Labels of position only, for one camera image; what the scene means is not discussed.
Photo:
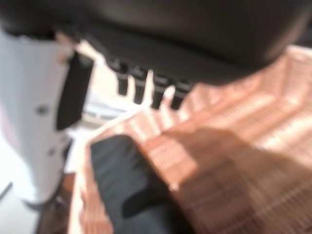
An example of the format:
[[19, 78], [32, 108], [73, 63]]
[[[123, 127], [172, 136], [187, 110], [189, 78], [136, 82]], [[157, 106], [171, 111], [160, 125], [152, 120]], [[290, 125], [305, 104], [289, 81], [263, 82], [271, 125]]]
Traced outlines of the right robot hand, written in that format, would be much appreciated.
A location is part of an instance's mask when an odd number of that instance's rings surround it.
[[16, 154], [12, 178], [26, 204], [59, 188], [66, 129], [82, 114], [94, 61], [87, 41], [143, 96], [154, 72], [153, 108], [174, 85], [178, 109], [196, 82], [224, 85], [274, 62], [307, 37], [309, 0], [3, 0], [0, 3], [0, 133]]

